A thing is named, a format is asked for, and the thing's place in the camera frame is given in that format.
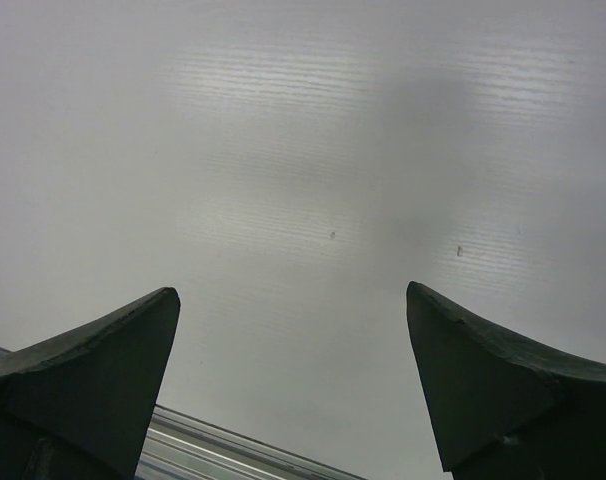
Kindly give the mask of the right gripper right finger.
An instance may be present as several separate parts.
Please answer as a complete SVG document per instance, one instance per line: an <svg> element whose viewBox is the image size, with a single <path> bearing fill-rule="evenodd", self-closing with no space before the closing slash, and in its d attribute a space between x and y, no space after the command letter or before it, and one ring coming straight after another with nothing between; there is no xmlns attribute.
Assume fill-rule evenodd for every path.
<svg viewBox="0 0 606 480"><path fill-rule="evenodd" d="M492 323L412 282L406 315L444 471L606 479L606 364Z"/></svg>

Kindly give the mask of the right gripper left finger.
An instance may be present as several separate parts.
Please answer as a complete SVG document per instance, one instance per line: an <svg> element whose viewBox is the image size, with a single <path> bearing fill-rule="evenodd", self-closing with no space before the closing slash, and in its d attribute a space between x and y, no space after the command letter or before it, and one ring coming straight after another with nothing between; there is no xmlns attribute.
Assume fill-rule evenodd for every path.
<svg viewBox="0 0 606 480"><path fill-rule="evenodd" d="M180 315L172 287L0 354L0 479L132 479Z"/></svg>

